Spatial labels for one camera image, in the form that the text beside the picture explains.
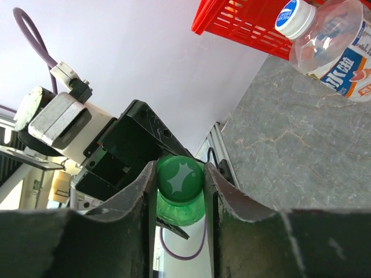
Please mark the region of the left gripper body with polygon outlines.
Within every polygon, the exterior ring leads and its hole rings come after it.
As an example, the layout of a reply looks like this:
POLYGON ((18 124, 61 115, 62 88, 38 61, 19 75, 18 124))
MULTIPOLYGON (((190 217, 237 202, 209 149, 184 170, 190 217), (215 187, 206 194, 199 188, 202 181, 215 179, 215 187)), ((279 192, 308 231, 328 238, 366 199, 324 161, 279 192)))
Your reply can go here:
POLYGON ((75 188, 101 201, 133 182, 150 161, 172 155, 192 156, 151 107, 140 100, 133 100, 119 118, 110 119, 83 155, 75 188))

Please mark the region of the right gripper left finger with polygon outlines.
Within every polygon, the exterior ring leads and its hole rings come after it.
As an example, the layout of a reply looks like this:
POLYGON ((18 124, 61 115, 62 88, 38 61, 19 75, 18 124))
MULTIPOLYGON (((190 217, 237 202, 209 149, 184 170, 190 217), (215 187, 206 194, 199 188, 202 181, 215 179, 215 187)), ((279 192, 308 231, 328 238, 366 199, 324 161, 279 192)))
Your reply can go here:
POLYGON ((152 277, 157 164, 113 197, 72 209, 1 212, 2 277, 152 277))

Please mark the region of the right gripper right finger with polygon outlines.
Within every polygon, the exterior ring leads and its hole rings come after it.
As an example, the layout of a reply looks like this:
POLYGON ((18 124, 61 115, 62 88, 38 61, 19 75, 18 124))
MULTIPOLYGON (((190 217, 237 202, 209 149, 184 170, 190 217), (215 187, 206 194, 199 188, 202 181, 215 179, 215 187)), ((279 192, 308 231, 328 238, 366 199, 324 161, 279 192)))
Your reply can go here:
POLYGON ((369 277, 370 209, 272 210, 208 163, 205 213, 213 277, 369 277))

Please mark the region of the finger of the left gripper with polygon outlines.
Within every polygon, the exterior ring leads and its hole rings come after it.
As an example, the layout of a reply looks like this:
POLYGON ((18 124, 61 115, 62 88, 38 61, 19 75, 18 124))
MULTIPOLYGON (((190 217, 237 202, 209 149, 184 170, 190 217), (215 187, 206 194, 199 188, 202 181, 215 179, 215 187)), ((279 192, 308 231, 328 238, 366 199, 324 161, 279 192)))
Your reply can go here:
POLYGON ((170 223, 162 220, 159 217, 157 217, 157 219, 156 219, 156 226, 158 226, 160 228, 167 229, 167 230, 171 231, 172 233, 174 233, 175 235, 180 236, 183 239, 189 239, 189 235, 183 229, 181 229, 179 226, 170 224, 170 223))

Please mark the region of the green bottle cap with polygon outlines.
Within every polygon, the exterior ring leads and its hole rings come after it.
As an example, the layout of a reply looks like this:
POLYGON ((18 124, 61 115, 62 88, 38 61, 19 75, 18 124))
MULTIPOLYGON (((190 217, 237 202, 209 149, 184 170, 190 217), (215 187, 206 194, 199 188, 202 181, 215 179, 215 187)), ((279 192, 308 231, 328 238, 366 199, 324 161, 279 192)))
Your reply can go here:
POLYGON ((203 190, 203 167, 186 156, 162 158, 158 161, 158 189, 171 204, 189 204, 203 190))

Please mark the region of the green plastic bottle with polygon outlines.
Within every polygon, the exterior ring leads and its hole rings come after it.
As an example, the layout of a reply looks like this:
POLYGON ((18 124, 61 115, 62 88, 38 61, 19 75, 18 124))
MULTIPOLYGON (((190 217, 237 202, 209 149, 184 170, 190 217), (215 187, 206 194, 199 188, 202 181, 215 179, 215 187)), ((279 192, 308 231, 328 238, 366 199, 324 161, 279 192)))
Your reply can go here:
POLYGON ((158 161, 157 216, 175 226, 190 226, 205 214, 204 166, 187 156, 158 161))

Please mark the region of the clear Pocari Sweat bottle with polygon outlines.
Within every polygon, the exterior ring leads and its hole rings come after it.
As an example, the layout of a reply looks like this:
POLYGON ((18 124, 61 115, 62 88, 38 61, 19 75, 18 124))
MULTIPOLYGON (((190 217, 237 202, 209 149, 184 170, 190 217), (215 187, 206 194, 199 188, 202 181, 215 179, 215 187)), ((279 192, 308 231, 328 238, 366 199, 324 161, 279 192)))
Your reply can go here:
POLYGON ((291 65, 351 101, 370 101, 370 9, 361 1, 315 7, 289 1, 275 30, 292 42, 291 65))

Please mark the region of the red plastic shopping basket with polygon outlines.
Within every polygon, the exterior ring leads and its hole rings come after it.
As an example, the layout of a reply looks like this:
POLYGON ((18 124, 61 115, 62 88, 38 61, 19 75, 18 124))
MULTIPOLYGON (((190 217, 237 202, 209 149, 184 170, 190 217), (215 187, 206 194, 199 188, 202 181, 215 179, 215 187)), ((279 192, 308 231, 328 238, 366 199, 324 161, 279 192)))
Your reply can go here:
POLYGON ((201 1, 191 31, 209 32, 288 60, 292 44, 274 28, 286 4, 284 0, 201 1))

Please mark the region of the aluminium frame rail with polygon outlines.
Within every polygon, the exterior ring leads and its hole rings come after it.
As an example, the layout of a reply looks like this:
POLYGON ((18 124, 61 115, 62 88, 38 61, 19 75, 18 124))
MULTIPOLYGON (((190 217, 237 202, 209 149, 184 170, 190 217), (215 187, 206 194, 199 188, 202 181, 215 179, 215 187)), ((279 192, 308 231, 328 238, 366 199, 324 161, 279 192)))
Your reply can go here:
POLYGON ((213 163, 229 183, 233 184, 237 189, 240 189, 241 187, 239 186, 237 176, 221 134, 222 128, 223 125, 219 122, 214 124, 195 155, 195 158, 202 163, 213 163))

